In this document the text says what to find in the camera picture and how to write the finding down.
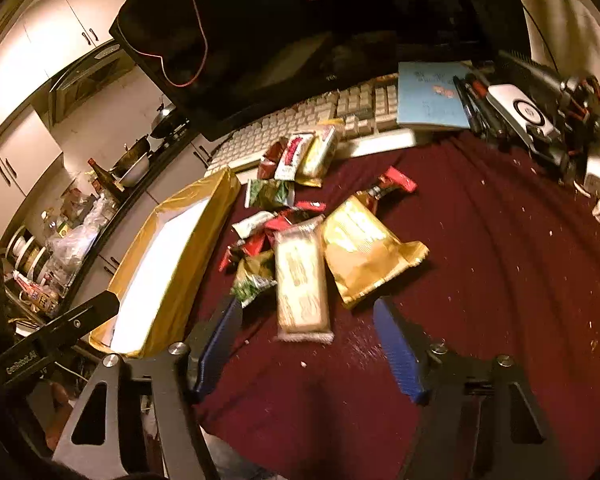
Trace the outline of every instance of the book cover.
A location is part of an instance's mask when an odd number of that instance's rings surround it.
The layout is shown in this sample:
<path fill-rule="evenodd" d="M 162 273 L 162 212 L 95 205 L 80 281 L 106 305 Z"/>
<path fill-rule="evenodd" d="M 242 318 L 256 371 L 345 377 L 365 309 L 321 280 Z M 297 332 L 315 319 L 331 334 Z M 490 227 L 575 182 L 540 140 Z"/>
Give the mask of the book cover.
<path fill-rule="evenodd" d="M 398 123 L 412 127 L 468 128 L 453 76 L 466 76 L 458 62 L 398 64 Z"/>

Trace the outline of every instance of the open box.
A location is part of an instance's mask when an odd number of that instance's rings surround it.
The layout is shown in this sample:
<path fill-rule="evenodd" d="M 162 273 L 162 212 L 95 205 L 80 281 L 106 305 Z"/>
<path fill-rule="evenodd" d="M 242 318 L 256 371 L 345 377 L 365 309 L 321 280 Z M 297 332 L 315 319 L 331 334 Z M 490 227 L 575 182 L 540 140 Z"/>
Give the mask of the open box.
<path fill-rule="evenodd" d="M 102 352 L 154 355 L 184 338 L 194 298 L 240 182 L 225 168 L 154 208 L 109 289 L 118 315 L 89 335 Z"/>

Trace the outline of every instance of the backsplash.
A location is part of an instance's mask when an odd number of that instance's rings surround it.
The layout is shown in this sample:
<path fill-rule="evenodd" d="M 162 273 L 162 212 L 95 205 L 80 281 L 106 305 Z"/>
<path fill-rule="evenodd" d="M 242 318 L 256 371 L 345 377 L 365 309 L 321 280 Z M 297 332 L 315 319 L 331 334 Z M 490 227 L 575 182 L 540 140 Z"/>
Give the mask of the backsplash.
<path fill-rule="evenodd" d="M 40 213 L 52 206 L 74 179 L 84 193 L 94 193 L 84 176 L 91 170 L 89 158 L 108 170 L 123 155 L 125 143 L 131 147 L 151 132 L 161 98 L 165 104 L 170 102 L 136 66 L 53 127 L 51 135 L 64 152 L 64 169 L 50 175 L 46 184 L 27 197 L 22 213 L 33 235 L 43 239 Z"/>

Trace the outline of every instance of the keyboard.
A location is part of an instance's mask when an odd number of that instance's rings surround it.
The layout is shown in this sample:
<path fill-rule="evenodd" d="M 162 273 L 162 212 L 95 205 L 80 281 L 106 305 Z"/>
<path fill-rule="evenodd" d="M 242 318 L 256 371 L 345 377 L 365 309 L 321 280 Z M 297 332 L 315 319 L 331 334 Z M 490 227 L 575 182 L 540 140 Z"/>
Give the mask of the keyboard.
<path fill-rule="evenodd" d="M 319 121 L 342 118 L 345 132 L 336 158 L 408 148 L 430 141 L 430 134 L 398 128 L 397 73 L 341 91 L 314 96 L 235 130 L 213 156 L 205 176 L 229 166 L 236 173 L 257 166 L 281 136 Z"/>

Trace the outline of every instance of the wall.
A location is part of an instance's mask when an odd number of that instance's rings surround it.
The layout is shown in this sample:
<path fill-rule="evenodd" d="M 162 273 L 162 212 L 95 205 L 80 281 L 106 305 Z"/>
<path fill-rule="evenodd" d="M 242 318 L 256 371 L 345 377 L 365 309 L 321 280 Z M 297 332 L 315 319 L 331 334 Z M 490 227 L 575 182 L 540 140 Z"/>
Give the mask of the wall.
<path fill-rule="evenodd" d="M 103 88 L 51 130 L 64 152 L 64 168 L 36 186 L 27 197 L 24 223 L 43 240 L 40 213 L 52 206 L 74 178 L 86 193 L 94 193 L 84 173 L 91 157 L 108 170 L 136 139 L 151 132 L 162 92 L 137 66 Z"/>
<path fill-rule="evenodd" d="M 542 30 L 563 77 L 584 69 L 600 81 L 600 26 L 579 0 L 522 0 Z M 525 14 L 534 60 L 552 66 L 536 26 Z"/>

